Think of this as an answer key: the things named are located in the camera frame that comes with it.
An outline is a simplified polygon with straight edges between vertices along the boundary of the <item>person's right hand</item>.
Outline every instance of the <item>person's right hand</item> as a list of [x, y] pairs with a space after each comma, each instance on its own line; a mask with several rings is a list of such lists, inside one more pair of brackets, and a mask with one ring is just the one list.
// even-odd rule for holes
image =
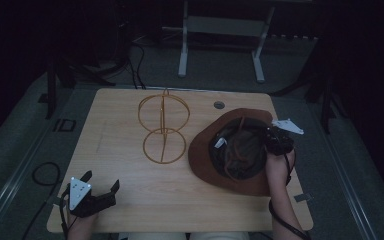
[[[295, 163], [295, 150], [287, 153], [286, 156], [288, 157], [289, 166], [292, 170]], [[289, 176], [285, 156], [276, 156], [268, 152], [266, 162], [266, 175], [270, 188], [285, 187]]]
[[92, 237], [94, 225], [99, 217], [99, 212], [89, 217], [80, 218], [71, 215], [70, 210], [67, 208], [67, 227], [68, 240], [89, 240]]

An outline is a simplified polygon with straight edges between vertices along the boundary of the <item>metal wire object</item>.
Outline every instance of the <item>metal wire object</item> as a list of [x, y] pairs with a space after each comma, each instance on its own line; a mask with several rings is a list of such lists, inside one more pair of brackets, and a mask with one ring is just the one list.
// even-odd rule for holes
[[[160, 112], [160, 119], [159, 119], [159, 128], [156, 128], [156, 129], [150, 129], [149, 127], [147, 127], [143, 121], [142, 121], [142, 118], [141, 118], [141, 110], [142, 110], [142, 107], [151, 99], [154, 99], [154, 98], [160, 98], [161, 101], [160, 101], [160, 109], [159, 109], [159, 112]], [[165, 101], [166, 99], [169, 98], [169, 99], [173, 99], [177, 102], [179, 102], [180, 104], [182, 104], [186, 111], [187, 111], [187, 118], [186, 120], [183, 122], [183, 124], [178, 127], [178, 128], [171, 128], [171, 127], [167, 127], [166, 126], [166, 111], [165, 111]], [[144, 141], [143, 141], [143, 152], [145, 153], [145, 156], [155, 162], [155, 163], [158, 163], [158, 164], [169, 164], [169, 163], [173, 163], [177, 160], [179, 160], [183, 154], [186, 152], [186, 139], [185, 137], [179, 132], [186, 124], [187, 122], [189, 121], [189, 117], [190, 117], [190, 110], [189, 110], [189, 106], [186, 104], [186, 102], [181, 99], [180, 97], [178, 96], [175, 96], [175, 95], [170, 95], [169, 91], [167, 89], [165, 89], [163, 91], [162, 94], [157, 94], [157, 95], [151, 95], [149, 97], [146, 97], [144, 98], [140, 103], [139, 103], [139, 108], [138, 108], [138, 119], [139, 119], [139, 123], [146, 129], [148, 130], [148, 135], [145, 137]], [[180, 153], [179, 156], [175, 157], [174, 159], [165, 159], [165, 149], [166, 149], [166, 146], [167, 146], [167, 139], [168, 139], [168, 136], [170, 134], [173, 134], [173, 133], [177, 133], [183, 140], [183, 149]], [[155, 159], [155, 158], [152, 158], [147, 150], [146, 150], [146, 142], [147, 140], [149, 139], [149, 137], [153, 134], [159, 134], [162, 136], [162, 142], [163, 142], [163, 147], [162, 147], [162, 152], [161, 152], [161, 156], [160, 156], [160, 159]]]

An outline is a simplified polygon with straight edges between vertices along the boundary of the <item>hat crown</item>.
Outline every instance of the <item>hat crown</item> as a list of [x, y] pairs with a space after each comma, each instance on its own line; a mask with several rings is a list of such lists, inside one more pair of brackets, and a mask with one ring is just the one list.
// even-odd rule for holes
[[222, 127], [209, 145], [211, 161], [217, 172], [234, 180], [258, 174], [267, 158], [265, 128], [265, 122], [248, 117], [233, 119]]

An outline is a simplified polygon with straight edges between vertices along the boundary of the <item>table leg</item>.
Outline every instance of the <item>table leg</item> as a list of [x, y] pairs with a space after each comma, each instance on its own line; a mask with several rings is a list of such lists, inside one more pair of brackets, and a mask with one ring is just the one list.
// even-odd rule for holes
[[183, 40], [182, 52], [180, 53], [179, 77], [186, 76], [186, 68], [188, 63], [188, 1], [184, 1], [183, 6]]
[[260, 42], [258, 43], [258, 47], [251, 53], [252, 61], [254, 62], [255, 76], [257, 78], [257, 82], [259, 83], [264, 83], [266, 81], [264, 78], [264, 73], [261, 66], [260, 55], [261, 55], [261, 51], [263, 50], [264, 42], [266, 41], [266, 38], [267, 38], [267, 32], [269, 31], [269, 26], [274, 14], [274, 10], [275, 10], [274, 7], [270, 8], [269, 14], [267, 15], [266, 22], [264, 23], [263, 29], [261, 30]]

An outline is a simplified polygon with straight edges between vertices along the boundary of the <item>table top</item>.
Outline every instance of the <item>table top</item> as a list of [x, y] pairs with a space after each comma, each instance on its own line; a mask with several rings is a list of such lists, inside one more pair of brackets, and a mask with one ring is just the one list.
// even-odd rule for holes
[[[240, 195], [202, 181], [190, 170], [187, 149], [179, 160], [170, 164], [147, 159], [143, 143], [149, 131], [138, 120], [138, 106], [146, 97], [162, 93], [163, 90], [101, 89], [95, 96], [63, 184], [65, 188], [71, 177], [80, 178], [92, 170], [88, 183], [92, 185], [92, 195], [98, 196], [109, 192], [115, 181], [120, 180], [117, 204], [100, 212], [95, 231], [270, 230], [269, 197]], [[185, 106], [165, 98], [165, 126], [178, 128], [187, 120], [179, 130], [187, 145], [218, 117], [236, 108], [267, 110], [277, 119], [271, 98], [266, 94], [173, 90], [169, 93], [184, 100], [190, 117], [187, 120]], [[225, 107], [215, 108], [217, 101]], [[151, 130], [160, 127], [160, 104], [160, 97], [151, 98], [140, 111], [143, 125]], [[183, 143], [179, 136], [169, 134], [164, 159], [181, 154]], [[161, 155], [163, 144], [158, 139], [151, 136], [146, 141], [145, 149], [151, 157]], [[302, 227], [311, 229], [313, 221], [306, 201], [294, 199], [302, 194], [295, 170], [288, 192]], [[50, 232], [62, 232], [60, 224], [58, 208], [54, 207], [47, 228]]]

